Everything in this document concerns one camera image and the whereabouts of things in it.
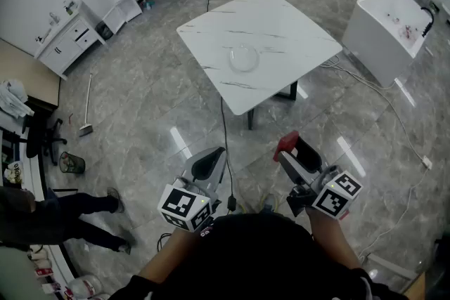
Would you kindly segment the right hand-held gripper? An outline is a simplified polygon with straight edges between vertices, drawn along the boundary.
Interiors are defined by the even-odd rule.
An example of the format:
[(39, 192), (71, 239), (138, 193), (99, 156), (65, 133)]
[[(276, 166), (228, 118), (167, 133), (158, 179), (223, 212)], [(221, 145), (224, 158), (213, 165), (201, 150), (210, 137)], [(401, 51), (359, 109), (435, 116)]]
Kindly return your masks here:
[(294, 216), (314, 208), (332, 219), (343, 219), (362, 191), (362, 184), (340, 167), (322, 171), (321, 156), (301, 137), (295, 144), (297, 154), (281, 151), (279, 163), (295, 184), (287, 197)]

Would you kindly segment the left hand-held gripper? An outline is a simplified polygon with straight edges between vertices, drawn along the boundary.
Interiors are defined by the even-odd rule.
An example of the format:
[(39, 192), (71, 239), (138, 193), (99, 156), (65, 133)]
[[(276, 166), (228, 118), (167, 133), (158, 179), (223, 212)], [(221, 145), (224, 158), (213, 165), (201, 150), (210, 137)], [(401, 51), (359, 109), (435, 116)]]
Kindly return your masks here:
[(224, 147), (203, 150), (186, 160), (184, 172), (167, 184), (157, 210), (177, 228), (194, 233), (221, 203), (217, 188), (227, 161)]

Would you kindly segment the red block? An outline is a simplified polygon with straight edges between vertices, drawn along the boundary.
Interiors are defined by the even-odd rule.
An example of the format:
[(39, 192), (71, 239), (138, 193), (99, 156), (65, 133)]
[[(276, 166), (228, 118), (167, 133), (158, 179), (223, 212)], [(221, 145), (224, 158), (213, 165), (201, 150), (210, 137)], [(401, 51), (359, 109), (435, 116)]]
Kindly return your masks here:
[(282, 151), (291, 153), (293, 149), (296, 147), (298, 138), (299, 138), (298, 131), (291, 131), (289, 134), (282, 137), (276, 147), (276, 151), (273, 157), (274, 161), (279, 162), (278, 155)]

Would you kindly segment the clear glass plate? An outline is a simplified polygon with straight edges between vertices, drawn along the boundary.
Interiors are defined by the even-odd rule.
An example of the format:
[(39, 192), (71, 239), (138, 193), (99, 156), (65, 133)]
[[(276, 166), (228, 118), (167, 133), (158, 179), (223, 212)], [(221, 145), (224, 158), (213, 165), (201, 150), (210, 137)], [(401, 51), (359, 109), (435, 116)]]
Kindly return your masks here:
[(229, 66), (234, 72), (252, 72), (259, 66), (259, 54), (253, 46), (240, 44), (230, 50)]

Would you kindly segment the person's left forearm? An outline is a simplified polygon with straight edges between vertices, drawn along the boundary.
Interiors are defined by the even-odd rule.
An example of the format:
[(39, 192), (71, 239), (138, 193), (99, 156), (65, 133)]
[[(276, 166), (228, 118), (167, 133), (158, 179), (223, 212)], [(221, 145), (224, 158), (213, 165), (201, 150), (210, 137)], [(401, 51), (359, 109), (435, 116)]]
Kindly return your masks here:
[(163, 283), (199, 241), (200, 233), (176, 228), (162, 249), (142, 268), (138, 276), (157, 284)]

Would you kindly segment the person's right forearm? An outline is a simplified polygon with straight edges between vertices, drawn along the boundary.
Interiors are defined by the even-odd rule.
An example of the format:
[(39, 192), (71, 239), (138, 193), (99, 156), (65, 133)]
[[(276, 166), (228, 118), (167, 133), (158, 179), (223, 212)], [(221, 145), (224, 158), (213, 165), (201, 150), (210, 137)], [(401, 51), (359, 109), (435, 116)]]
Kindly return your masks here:
[(348, 269), (360, 268), (361, 263), (347, 242), (339, 221), (315, 208), (307, 208), (306, 211), (313, 238), (324, 252)]

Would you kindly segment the person's right shoe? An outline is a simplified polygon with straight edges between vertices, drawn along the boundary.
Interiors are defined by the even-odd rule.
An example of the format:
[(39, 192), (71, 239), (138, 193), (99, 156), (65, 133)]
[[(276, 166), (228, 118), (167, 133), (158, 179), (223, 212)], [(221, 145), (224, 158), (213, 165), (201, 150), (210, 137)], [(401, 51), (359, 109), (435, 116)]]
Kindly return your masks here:
[(274, 214), (278, 209), (278, 199), (272, 193), (266, 195), (261, 201), (261, 213), (263, 214)]

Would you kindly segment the person's black printed shirt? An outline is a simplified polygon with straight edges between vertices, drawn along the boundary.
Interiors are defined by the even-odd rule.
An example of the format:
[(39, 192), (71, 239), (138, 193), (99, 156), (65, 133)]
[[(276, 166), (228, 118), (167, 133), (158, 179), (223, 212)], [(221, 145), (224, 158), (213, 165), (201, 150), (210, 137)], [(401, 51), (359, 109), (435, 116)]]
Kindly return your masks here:
[(362, 268), (332, 260), (280, 214), (221, 216), (157, 284), (138, 274), (109, 300), (408, 300)]

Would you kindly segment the white rectangular basin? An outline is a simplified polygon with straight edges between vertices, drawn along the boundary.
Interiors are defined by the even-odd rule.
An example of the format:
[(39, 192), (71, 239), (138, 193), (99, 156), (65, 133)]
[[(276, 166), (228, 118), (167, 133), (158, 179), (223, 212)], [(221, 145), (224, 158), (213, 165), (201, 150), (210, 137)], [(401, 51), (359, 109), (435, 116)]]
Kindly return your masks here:
[(414, 0), (358, 0), (343, 46), (387, 88), (416, 59), (434, 15)]

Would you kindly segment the large white plastic bottle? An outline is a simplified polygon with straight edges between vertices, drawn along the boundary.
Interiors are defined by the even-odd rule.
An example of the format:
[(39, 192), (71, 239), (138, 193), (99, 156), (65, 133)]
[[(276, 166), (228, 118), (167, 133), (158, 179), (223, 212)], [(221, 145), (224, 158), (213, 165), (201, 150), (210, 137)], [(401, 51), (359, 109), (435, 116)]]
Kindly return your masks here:
[(101, 281), (95, 275), (83, 275), (71, 280), (67, 288), (77, 300), (90, 299), (103, 291)]

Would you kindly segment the curved white counter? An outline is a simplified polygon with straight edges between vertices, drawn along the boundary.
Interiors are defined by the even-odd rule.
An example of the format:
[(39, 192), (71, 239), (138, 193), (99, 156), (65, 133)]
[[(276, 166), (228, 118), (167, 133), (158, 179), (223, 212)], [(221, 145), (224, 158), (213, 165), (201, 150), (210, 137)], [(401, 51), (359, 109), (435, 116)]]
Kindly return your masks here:
[[(37, 155), (33, 158), (27, 158), (27, 146), (24, 143), (18, 144), (11, 141), (13, 147), (13, 159), (18, 159), (22, 162), (23, 180), (21, 188), (26, 188), (31, 191), (36, 199), (41, 201), (47, 195), (47, 186), (44, 176), (41, 175), (41, 156)], [(74, 280), (78, 274), (68, 258), (68, 254), (64, 246), (59, 245), (44, 245), (43, 249), (51, 264), (53, 274), (47, 274), (45, 279), (48, 283), (58, 283), (61, 286), (59, 292), (52, 293), (55, 300), (68, 300), (65, 295), (67, 284)]]

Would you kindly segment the white drawer cabinet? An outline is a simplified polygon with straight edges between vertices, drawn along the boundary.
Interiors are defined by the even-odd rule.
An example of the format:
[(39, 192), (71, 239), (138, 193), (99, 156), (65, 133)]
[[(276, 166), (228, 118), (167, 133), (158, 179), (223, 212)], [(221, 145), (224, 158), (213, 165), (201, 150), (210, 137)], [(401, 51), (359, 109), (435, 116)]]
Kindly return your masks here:
[(106, 45), (103, 37), (95, 30), (96, 20), (94, 12), (83, 1), (79, 1), (73, 14), (50, 31), (34, 58), (66, 80), (65, 71), (83, 52), (97, 41)]

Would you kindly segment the white crumpled bags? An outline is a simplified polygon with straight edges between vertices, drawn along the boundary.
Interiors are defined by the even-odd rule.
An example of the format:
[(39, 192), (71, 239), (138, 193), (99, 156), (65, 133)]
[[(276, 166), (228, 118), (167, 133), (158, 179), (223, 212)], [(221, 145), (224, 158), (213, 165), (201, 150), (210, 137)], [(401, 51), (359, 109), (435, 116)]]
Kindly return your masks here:
[(25, 103), (28, 96), (21, 81), (10, 79), (0, 83), (0, 108), (15, 119), (33, 116), (34, 111)]

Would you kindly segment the light wooden desk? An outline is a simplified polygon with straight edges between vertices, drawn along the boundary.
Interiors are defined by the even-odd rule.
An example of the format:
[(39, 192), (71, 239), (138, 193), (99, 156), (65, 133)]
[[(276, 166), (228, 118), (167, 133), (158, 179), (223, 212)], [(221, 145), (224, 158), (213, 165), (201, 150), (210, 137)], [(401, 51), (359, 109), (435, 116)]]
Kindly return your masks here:
[(29, 105), (58, 108), (60, 77), (30, 54), (0, 39), (0, 81), (4, 80), (20, 81)]

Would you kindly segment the white handled broom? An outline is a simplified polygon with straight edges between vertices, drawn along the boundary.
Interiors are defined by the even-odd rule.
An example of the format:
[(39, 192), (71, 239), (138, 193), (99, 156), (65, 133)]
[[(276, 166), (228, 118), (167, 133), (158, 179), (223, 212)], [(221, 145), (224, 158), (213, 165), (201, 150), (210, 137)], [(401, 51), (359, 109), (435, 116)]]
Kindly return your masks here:
[(86, 103), (85, 103), (85, 112), (84, 112), (84, 124), (79, 128), (79, 137), (84, 137), (93, 132), (92, 125), (88, 122), (88, 113), (89, 113), (89, 98), (91, 92), (91, 81), (92, 74), (89, 75), (89, 83), (86, 92)]

